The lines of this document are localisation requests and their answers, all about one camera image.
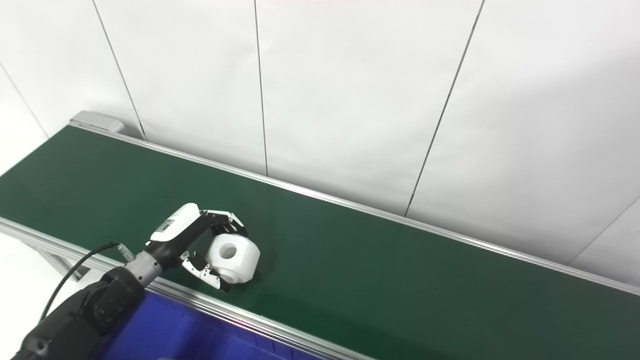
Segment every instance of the panel seam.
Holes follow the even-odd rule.
[[[118,68],[118,72],[120,73],[120,78],[122,79],[122,83],[124,84],[125,90],[127,90],[127,95],[129,96],[129,101],[131,101],[131,106],[133,107],[133,112],[136,114],[136,118],[138,119],[138,125],[140,126],[140,132],[145,141],[147,140],[147,133],[145,132],[145,127],[142,125],[142,120],[140,119],[140,115],[138,114],[138,109],[136,108],[136,104],[133,102],[133,97],[131,97],[131,92],[129,91],[129,86],[127,85],[127,81],[124,79],[124,74],[122,74],[122,69],[120,68],[120,63],[118,62],[118,58],[116,57],[116,52],[113,50],[113,46],[111,45],[111,39],[109,39],[109,35],[107,34],[107,29],[104,27],[104,22],[102,21],[102,16],[100,15],[100,11],[98,11],[98,5],[95,3],[95,0],[91,0],[93,3],[93,8],[95,9],[95,13],[98,15],[98,20],[100,21],[100,26],[102,27],[102,32],[104,32],[104,37],[107,39],[107,44],[109,44],[109,49],[111,50],[111,55],[113,55],[113,60],[116,63],[116,67]]]
[[[407,214],[409,214],[409,209],[411,208],[413,198],[415,197],[415,192],[418,189],[418,184],[420,184],[420,179],[422,179],[422,173],[424,172],[424,167],[427,163],[427,159],[429,158],[429,154],[431,154],[431,148],[433,147],[433,142],[436,138],[436,135],[438,134],[438,130],[440,129],[440,123],[442,122],[442,117],[444,116],[444,112],[447,109],[447,105],[449,104],[449,99],[451,98],[451,93],[453,92],[453,88],[456,85],[458,74],[460,74],[462,63],[465,61],[465,56],[467,55],[467,50],[469,49],[471,38],[474,36],[474,31],[476,30],[478,19],[480,19],[480,14],[482,13],[482,9],[484,6],[484,1],[485,0],[482,0],[482,2],[480,3],[480,8],[478,9],[476,19],[474,20],[474,24],[471,27],[471,32],[469,33],[469,38],[467,39],[467,43],[465,44],[465,49],[462,51],[462,57],[460,58],[460,62],[458,63],[458,68],[456,69],[456,73],[453,76],[453,82],[451,83],[451,87],[449,88],[449,93],[447,94],[447,98],[445,99],[444,105],[442,106],[442,111],[440,112],[440,117],[438,118],[438,122],[436,123],[436,128],[433,130],[433,135],[431,136],[431,141],[429,142],[429,147],[427,148],[427,153],[424,156],[424,161],[422,162],[422,166],[420,167],[420,172],[418,173],[418,179],[415,182],[415,186],[413,187],[413,192],[411,193],[411,197],[409,198],[409,203],[407,204],[406,210],[404,211],[404,217],[406,217]]]
[[[33,117],[33,120],[36,121],[36,124],[38,124],[38,127],[40,128],[40,130],[42,130],[42,133],[44,134],[44,136],[48,139],[50,138],[49,134],[47,134],[47,131],[44,129],[44,126],[42,126],[42,123],[40,122],[40,120],[38,120],[38,117],[36,116],[36,114],[33,112],[33,110],[31,109],[31,107],[29,106],[29,103],[27,102],[27,100],[24,98],[22,92],[20,91],[20,89],[18,89],[18,86],[15,84],[15,82],[13,81],[11,75],[9,75],[9,72],[6,70],[6,68],[4,67],[4,65],[2,64],[2,61],[0,61],[0,68],[2,68],[2,71],[4,72],[4,74],[6,75],[6,78],[9,79],[9,82],[11,83],[11,85],[13,86],[13,88],[15,89],[15,91],[18,93],[18,96],[20,97],[20,100],[22,101],[22,103],[26,106],[27,110],[29,111],[29,113],[31,114],[31,116]]]
[[[638,195],[638,197],[636,197],[635,200],[633,200],[631,202],[631,204],[629,206],[627,206],[620,214],[618,214],[618,216],[616,216],[611,222],[609,222],[609,224],[607,226],[605,226],[604,229],[602,229],[602,231],[600,231],[591,241],[589,241],[589,243],[587,243],[587,245],[585,245],[582,250],[580,250],[578,252],[578,254],[576,256],[574,256],[571,260],[569,260],[569,262],[567,262],[567,265],[571,265],[580,255],[582,255],[583,252],[585,252],[590,246],[591,244],[593,244],[594,242],[596,242],[596,240],[602,235],[604,234],[604,232],[606,230],[608,230],[613,224],[616,223],[616,221],[618,221],[618,219],[624,215],[633,205],[635,205],[638,200],[640,200],[640,195]]]
[[[262,141],[264,143],[264,174],[269,176],[267,159],[267,127],[264,122],[264,94],[262,93],[262,61],[260,59],[260,35],[258,30],[258,4],[253,0],[253,15],[255,17],[255,45],[258,50],[258,80],[260,83],[260,112],[262,114]]]

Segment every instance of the metal frame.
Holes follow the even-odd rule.
[[[50,252],[44,251],[35,246],[31,246],[31,248],[35,250],[38,254],[40,254],[40,256],[42,256],[51,266],[53,266],[53,268],[56,269],[56,271],[63,277],[73,267],[73,265],[71,265],[67,259],[59,255],[51,254]],[[80,266],[76,271],[73,272],[73,274],[71,274],[71,276],[69,277],[69,280],[78,282],[88,272],[89,272],[88,267]]]
[[[552,261],[547,261],[541,258],[537,258],[536,256],[531,256],[531,255],[524,254],[522,252],[509,250],[507,248],[504,248],[498,245],[494,245],[491,243],[487,243],[485,241],[481,241],[468,236],[457,234],[457,233],[454,233],[445,229],[441,229],[439,227],[435,227],[432,225],[423,224],[421,222],[411,220],[409,218],[401,217],[399,215],[391,214],[386,211],[370,208],[369,206],[360,205],[351,201],[340,199],[338,197],[327,195],[325,193],[316,192],[300,186],[285,183],[283,181],[279,181],[279,180],[265,177],[262,175],[247,172],[245,170],[241,170],[235,167],[230,167],[228,165],[217,163],[215,161],[203,159],[198,156],[186,154],[184,152],[176,151],[160,145],[145,142],[143,140],[131,138],[129,136],[121,135],[118,133],[113,133],[108,130],[100,129],[98,127],[91,126],[91,125],[86,125],[86,124],[83,124],[82,122],[78,122],[75,120],[71,120],[70,125],[87,130],[87,131],[91,131],[93,133],[98,133],[103,136],[108,136],[110,138],[114,138],[123,142],[131,143],[147,149],[162,152],[164,154],[168,154],[168,155],[182,158],[188,161],[193,161],[195,163],[200,163],[209,167],[224,170],[233,174],[237,174],[239,176],[260,181],[262,183],[277,186],[279,188],[296,192],[304,196],[313,197],[315,199],[328,201],[333,204],[344,206],[346,208],[362,211],[370,215],[374,215],[377,217],[385,218],[387,220],[398,222],[400,224],[415,227],[423,231],[428,231],[441,236],[445,236],[446,238],[460,241],[475,247],[479,247],[484,250],[489,250],[504,256],[509,256],[510,258],[526,261],[534,265],[542,266],[551,270],[562,272],[564,274],[575,276],[587,281],[592,281],[598,284],[602,284],[604,286],[608,286],[610,288],[614,288],[617,290],[625,291],[627,293],[640,296],[640,288],[636,288],[635,286],[623,284],[622,282],[614,281],[614,280],[607,279],[602,276],[594,275],[582,270],[577,270],[569,266],[565,266],[558,263],[554,263]],[[23,225],[12,222],[2,217],[0,217],[0,231],[22,240],[27,245],[42,249],[45,252],[48,252],[50,254],[55,254],[63,258],[79,259],[87,253],[86,249],[67,243],[63,240],[54,238],[52,236],[41,233],[34,229],[30,229],[28,227],[25,227]],[[101,255],[96,255],[90,258],[89,260],[87,260],[86,264],[89,267],[96,268],[102,271],[107,271],[113,268],[114,266],[121,265],[120,262],[109,259]],[[224,321],[233,323],[236,326],[239,326],[246,330],[260,334],[261,336],[265,336],[269,339],[279,341],[281,343],[284,343],[291,347],[308,352],[309,354],[312,354],[314,356],[317,356],[323,359],[357,359],[357,360],[371,359],[368,356],[359,354],[357,352],[346,349],[334,343],[330,343],[329,341],[325,341],[313,335],[293,329],[292,327],[289,327],[287,325],[264,318],[263,316],[253,314],[239,307],[231,306],[216,298],[209,297],[207,295],[204,295],[197,291],[189,289],[185,286],[175,284],[171,281],[167,281],[162,278],[158,278],[157,280],[155,280],[148,288],[149,290],[155,293],[158,293],[162,296],[168,297],[177,302],[191,306],[209,315],[213,315],[216,318],[220,318]]]

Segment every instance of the black cable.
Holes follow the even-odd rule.
[[[106,244],[104,244],[104,245],[102,245],[100,247],[97,247],[97,248],[89,251],[89,253],[87,253],[87,255],[83,256],[82,259],[78,260],[78,262],[71,268],[71,270],[69,270],[67,272],[67,274],[62,278],[62,280],[58,284],[58,287],[51,294],[51,297],[49,298],[49,302],[44,307],[44,311],[42,311],[42,315],[40,316],[40,321],[44,320],[44,318],[47,317],[47,313],[49,312],[49,308],[51,308],[51,304],[53,303],[53,299],[56,298],[56,295],[58,294],[58,292],[60,292],[60,289],[62,289],[62,286],[65,284],[65,282],[67,280],[69,280],[69,277],[71,277],[71,275],[74,272],[76,272],[76,270],[78,270],[80,265],[82,265],[88,258],[92,257],[93,255],[96,255],[97,253],[99,253],[101,251],[104,251],[106,249],[110,249],[112,247],[116,247],[118,245],[119,245],[119,243],[113,243],[113,242],[106,243]]]

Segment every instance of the white floor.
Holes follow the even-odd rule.
[[[44,139],[20,132],[0,132],[0,174],[35,150]],[[42,309],[62,276],[35,250],[0,233],[0,359],[11,359],[24,336],[38,323]],[[52,308],[77,290],[96,281],[92,270],[79,282],[62,287]]]

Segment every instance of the metal leg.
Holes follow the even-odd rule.
[[[69,270],[71,270],[71,268],[73,267],[72,264],[70,264],[67,259],[65,258],[61,258],[58,255],[54,255],[51,254],[50,252],[44,251],[42,249],[38,249],[34,246],[32,246],[31,248],[33,248],[33,250],[36,250],[45,260],[47,260],[47,262],[49,264],[51,264],[51,266],[53,266],[54,269],[56,269],[60,275],[64,276],[67,274],[67,272]],[[86,273],[89,272],[89,268],[86,266],[80,266],[70,277],[69,279],[72,281],[77,282],[78,280],[82,279],[83,276],[86,275]]]

